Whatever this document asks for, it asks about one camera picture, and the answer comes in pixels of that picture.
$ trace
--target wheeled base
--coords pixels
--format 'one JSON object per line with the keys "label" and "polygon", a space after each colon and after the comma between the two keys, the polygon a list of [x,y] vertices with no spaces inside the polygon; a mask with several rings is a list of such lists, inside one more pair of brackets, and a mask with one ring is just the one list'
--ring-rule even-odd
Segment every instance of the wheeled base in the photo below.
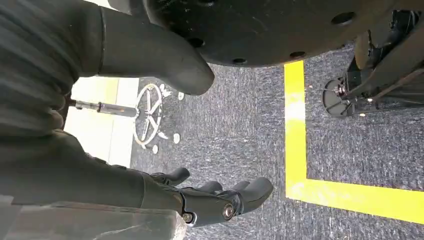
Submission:
{"label": "wheeled base", "polygon": [[322,103],[331,116],[424,107],[422,14],[396,10],[382,22],[358,37],[346,74],[325,85]]}

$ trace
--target robotic hand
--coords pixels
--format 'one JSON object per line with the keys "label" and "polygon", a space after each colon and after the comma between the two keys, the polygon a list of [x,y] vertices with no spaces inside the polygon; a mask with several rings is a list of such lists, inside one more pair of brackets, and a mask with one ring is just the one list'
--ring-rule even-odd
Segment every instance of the robotic hand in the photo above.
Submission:
{"label": "robotic hand", "polygon": [[189,176],[186,168],[178,168],[171,174],[154,173],[150,178],[163,191],[180,194],[181,216],[192,227],[223,223],[235,216],[249,213],[259,208],[274,189],[272,183],[264,177],[253,182],[241,181],[225,191],[217,181],[209,181],[199,188],[174,188]]}

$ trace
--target caster wheel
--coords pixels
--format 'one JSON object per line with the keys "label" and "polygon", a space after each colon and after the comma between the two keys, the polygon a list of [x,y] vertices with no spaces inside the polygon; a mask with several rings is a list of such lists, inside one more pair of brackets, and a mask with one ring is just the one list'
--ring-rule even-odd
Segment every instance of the caster wheel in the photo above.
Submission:
{"label": "caster wheel", "polygon": [[345,85],[340,80],[331,80],[322,92],[322,103],[325,110],[333,117],[349,116],[349,109],[352,103],[348,100],[342,100],[340,95],[346,92]]}
{"label": "caster wheel", "polygon": [[174,106],[175,103],[183,100],[184,96],[184,93],[180,92],[177,100],[175,94],[164,84],[157,83],[148,83],[140,91],[136,105],[138,109],[136,119],[141,120],[141,123],[138,126],[135,125],[133,135],[141,148],[158,154],[161,143],[168,141],[179,144],[181,142],[181,135],[174,129],[175,121],[172,121],[172,115],[169,115],[164,106]]}

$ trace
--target gray carpet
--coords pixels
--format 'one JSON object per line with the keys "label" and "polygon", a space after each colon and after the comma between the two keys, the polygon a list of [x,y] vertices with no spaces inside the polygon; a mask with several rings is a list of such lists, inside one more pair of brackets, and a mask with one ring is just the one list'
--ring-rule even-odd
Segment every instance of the gray carpet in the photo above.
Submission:
{"label": "gray carpet", "polygon": [[[352,54],[348,46],[305,61],[308,178],[424,191],[423,109],[344,119],[325,113],[321,89],[343,74]],[[163,103],[161,129],[181,134],[181,142],[157,138],[156,155],[135,143],[131,167],[148,173],[186,167],[192,177],[184,186],[193,187],[263,176],[275,191],[261,209],[192,228],[186,239],[424,239],[424,225],[285,198],[284,70],[212,68],[216,81],[207,94],[178,101],[174,92]],[[160,81],[140,80],[141,87],[147,83]]]}

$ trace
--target screw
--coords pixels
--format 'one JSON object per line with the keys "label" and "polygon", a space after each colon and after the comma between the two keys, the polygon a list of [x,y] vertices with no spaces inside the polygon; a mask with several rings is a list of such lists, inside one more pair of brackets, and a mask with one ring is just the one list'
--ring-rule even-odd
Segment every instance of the screw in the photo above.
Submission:
{"label": "screw", "polygon": [[222,215],[224,216],[225,220],[230,220],[234,215],[234,207],[231,203],[228,203],[224,207],[224,211],[222,212]]}
{"label": "screw", "polygon": [[182,219],[186,224],[189,224],[193,221],[193,214],[186,212],[182,214]]}
{"label": "screw", "polygon": [[338,96],[343,96],[346,93],[346,87],[344,85],[338,85],[334,87],[334,92]]}

